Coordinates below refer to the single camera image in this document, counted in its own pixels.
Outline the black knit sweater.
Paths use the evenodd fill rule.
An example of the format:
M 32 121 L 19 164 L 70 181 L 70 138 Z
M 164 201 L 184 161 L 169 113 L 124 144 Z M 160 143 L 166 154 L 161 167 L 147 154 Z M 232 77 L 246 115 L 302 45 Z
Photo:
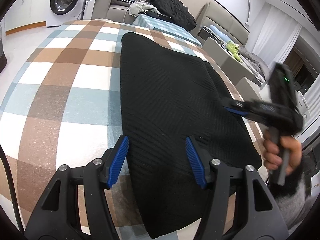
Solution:
M 194 136 L 214 158 L 242 168 L 262 165 L 243 119 L 221 104 L 230 98 L 209 62 L 145 36 L 121 39 L 120 101 L 133 193 L 151 238 L 202 217 L 208 191 L 197 185 L 185 152 Z

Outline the grey square cabinet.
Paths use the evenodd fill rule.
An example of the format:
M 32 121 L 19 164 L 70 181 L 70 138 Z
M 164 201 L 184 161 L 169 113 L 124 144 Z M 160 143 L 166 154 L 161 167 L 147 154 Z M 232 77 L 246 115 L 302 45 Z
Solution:
M 216 62 L 233 85 L 236 85 L 243 77 L 251 81 L 254 80 L 255 75 L 251 70 L 236 60 L 211 37 L 207 38 L 202 49 Z

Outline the green toy mask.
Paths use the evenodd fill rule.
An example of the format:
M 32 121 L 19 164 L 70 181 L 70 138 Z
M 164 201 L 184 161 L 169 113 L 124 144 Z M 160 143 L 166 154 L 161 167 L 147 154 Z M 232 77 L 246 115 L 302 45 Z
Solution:
M 226 49 L 231 53 L 231 55 L 239 62 L 241 62 L 241 58 L 239 55 L 239 45 L 234 43 L 233 41 L 229 41 L 227 43 Z

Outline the white curtain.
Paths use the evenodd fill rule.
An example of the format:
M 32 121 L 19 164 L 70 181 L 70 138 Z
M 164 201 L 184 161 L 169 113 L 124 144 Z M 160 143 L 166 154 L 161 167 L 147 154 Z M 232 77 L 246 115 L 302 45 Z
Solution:
M 271 6 L 252 53 L 259 56 L 270 69 L 275 63 L 284 63 L 301 29 L 302 25 L 294 18 Z

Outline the furry grey black sleeve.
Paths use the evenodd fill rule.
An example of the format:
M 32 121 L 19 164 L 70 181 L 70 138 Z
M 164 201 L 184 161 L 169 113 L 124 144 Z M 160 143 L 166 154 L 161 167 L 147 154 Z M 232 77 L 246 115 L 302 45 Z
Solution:
M 303 168 L 304 159 L 290 175 L 286 176 L 283 186 L 268 181 L 268 188 L 281 211 L 289 234 L 298 228 L 316 201 L 316 197 L 306 196 Z

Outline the grey bed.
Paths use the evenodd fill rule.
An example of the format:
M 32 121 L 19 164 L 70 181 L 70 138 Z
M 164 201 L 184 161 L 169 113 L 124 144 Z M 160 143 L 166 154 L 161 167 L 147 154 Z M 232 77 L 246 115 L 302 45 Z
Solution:
M 204 5 L 196 19 L 196 28 L 191 33 L 202 45 L 211 37 L 227 52 L 229 41 L 238 44 L 241 63 L 255 75 L 252 82 L 259 86 L 265 83 L 270 70 L 261 58 L 245 48 L 249 31 L 219 3 L 208 2 Z

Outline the teal checked tablecloth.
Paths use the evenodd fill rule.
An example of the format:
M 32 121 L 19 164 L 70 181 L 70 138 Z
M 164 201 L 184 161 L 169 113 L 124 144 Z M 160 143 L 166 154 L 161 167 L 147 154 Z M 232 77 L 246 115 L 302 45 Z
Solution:
M 188 31 L 170 22 L 159 20 L 144 14 L 139 14 L 138 17 L 134 20 L 133 25 L 179 37 L 199 47 L 202 47 L 201 42 L 193 37 L 193 35 L 191 35 Z

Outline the black quilted jacket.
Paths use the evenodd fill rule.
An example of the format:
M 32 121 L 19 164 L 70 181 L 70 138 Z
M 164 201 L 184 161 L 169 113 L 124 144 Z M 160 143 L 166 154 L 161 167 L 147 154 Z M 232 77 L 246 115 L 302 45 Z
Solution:
M 146 0 L 146 2 L 156 7 L 160 14 L 168 16 L 172 23 L 186 31 L 191 31 L 196 27 L 195 18 L 179 0 Z

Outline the grey sofa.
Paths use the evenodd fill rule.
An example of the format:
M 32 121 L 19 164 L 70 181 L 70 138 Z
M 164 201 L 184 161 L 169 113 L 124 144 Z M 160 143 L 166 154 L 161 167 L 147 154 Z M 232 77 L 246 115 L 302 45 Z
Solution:
M 132 24 L 136 16 L 129 15 L 131 3 L 122 0 L 95 0 L 92 20 L 107 19 L 113 22 Z

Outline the white washing machine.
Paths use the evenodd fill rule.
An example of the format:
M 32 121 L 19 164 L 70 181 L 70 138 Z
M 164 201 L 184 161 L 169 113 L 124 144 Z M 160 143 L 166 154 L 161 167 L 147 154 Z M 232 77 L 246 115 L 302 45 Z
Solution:
M 83 16 L 86 0 L 48 0 L 46 27 L 58 27 Z

